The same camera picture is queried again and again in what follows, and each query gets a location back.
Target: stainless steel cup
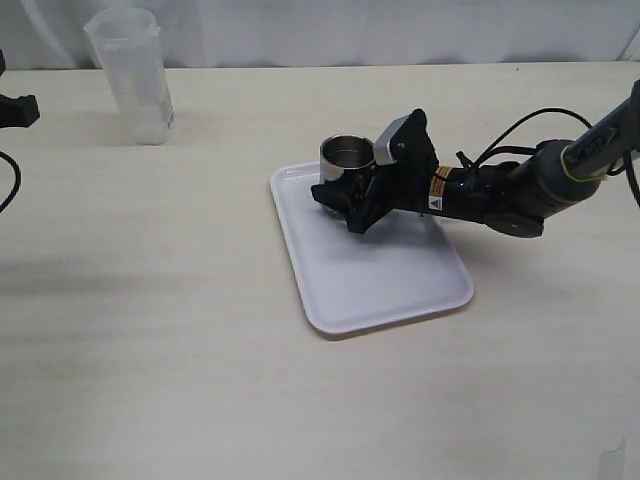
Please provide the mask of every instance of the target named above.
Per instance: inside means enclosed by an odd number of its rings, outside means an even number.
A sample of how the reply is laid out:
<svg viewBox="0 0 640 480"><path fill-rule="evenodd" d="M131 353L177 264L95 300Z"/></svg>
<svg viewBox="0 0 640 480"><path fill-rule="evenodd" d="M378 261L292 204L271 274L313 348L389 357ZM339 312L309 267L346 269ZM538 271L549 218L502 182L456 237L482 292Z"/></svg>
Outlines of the stainless steel cup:
<svg viewBox="0 0 640 480"><path fill-rule="evenodd" d="M359 135L334 135L320 146L320 183L338 180L346 171L373 163L373 142Z"/></svg>

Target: table surface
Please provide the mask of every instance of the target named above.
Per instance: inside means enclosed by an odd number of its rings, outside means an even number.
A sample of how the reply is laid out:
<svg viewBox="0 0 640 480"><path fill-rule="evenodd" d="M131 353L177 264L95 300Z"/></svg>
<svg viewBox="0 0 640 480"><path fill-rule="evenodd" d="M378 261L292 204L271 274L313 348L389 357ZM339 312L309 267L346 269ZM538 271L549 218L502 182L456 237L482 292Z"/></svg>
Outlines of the table surface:
<svg viewBox="0 0 640 480"><path fill-rule="evenodd" d="M7 479L640 476L640 215L624 178L540 239L443 223L465 310L350 339L303 314L268 187L337 132L422 107L444 164L546 106L597 120L640 64L168 72L176 132L133 145L101 72L8 72L42 118L0 132ZM512 142L575 138L550 115ZM11 184L0 170L0 191Z"/></svg>

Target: clear plastic cup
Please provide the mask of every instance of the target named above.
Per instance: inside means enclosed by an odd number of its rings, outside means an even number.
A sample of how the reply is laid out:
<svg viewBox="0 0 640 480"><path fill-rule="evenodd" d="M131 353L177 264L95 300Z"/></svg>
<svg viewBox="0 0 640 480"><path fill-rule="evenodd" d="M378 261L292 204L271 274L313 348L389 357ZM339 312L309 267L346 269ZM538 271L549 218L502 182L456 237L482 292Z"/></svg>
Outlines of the clear plastic cup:
<svg viewBox="0 0 640 480"><path fill-rule="evenodd" d="M153 14L128 7L103 10L84 30L133 139L164 143L171 134L173 105Z"/></svg>

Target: white backdrop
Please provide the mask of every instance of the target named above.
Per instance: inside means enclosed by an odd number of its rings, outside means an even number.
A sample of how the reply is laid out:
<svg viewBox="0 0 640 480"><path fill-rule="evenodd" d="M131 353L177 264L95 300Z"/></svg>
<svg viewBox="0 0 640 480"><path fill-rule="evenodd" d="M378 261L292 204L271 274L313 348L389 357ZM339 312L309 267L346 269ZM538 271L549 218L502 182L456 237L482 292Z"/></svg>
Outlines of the white backdrop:
<svg viewBox="0 0 640 480"><path fill-rule="evenodd" d="M92 67L83 25L131 4L167 66L640 58L640 0L0 0L9 68Z"/></svg>

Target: metal cup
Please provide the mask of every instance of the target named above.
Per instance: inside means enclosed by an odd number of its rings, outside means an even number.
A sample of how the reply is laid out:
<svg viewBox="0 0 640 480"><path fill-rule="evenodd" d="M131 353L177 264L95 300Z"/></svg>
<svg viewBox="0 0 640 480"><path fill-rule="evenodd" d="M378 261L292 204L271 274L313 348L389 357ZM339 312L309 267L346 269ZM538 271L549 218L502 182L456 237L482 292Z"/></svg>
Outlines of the metal cup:
<svg viewBox="0 0 640 480"><path fill-rule="evenodd" d="M373 142L359 135L334 135L320 146L320 183L338 180L347 171L373 163Z"/></svg>

